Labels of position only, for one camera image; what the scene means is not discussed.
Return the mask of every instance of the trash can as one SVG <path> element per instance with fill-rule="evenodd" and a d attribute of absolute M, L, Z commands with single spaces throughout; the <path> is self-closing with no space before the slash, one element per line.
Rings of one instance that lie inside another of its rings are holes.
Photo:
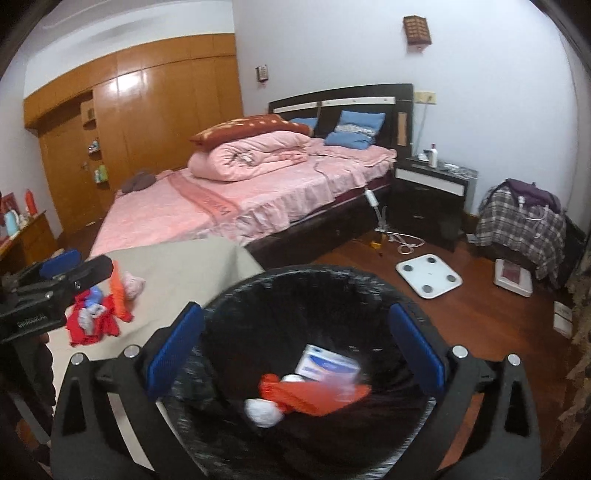
<path fill-rule="evenodd" d="M 395 303 L 411 302 L 373 274 L 326 265 L 269 270 L 219 295 L 164 399 L 194 460 L 220 479 L 383 477 L 435 405 L 392 337 Z M 294 373 L 306 345 L 356 360 L 371 393 L 323 417 L 256 427 L 244 401 L 260 396 L 264 374 Z"/>

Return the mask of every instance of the red stripe on bedspread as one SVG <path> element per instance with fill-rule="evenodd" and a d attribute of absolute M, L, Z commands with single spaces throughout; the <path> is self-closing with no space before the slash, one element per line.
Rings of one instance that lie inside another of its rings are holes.
<path fill-rule="evenodd" d="M 207 213 L 216 223 L 227 222 L 240 215 L 240 208 L 234 202 L 193 183 L 181 171 L 171 173 L 167 179 L 180 196 Z"/>

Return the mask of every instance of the yellow outlet plate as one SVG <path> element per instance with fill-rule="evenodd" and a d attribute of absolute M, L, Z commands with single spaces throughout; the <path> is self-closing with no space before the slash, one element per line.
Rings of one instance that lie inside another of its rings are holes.
<path fill-rule="evenodd" d="M 435 105 L 437 103 L 437 95 L 435 95 L 435 92 L 414 92 L 414 102 Z"/>

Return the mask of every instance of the light blue bottle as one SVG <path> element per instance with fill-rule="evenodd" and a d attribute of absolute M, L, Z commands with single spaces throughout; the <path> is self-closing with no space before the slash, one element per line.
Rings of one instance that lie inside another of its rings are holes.
<path fill-rule="evenodd" d="M 8 236 L 18 233 L 18 215 L 14 210 L 10 210 L 4 214 L 4 225 L 6 225 Z"/>

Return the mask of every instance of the black headboard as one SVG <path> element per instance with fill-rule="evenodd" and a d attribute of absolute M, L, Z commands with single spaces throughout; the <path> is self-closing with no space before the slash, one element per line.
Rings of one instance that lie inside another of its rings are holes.
<path fill-rule="evenodd" d="M 412 83 L 335 88 L 276 100 L 269 103 L 269 113 L 277 113 L 286 120 L 313 118 L 320 113 L 314 136 L 326 138 L 343 110 L 384 112 L 386 118 L 376 145 L 395 148 L 398 158 L 407 158 L 413 141 L 413 93 Z"/>

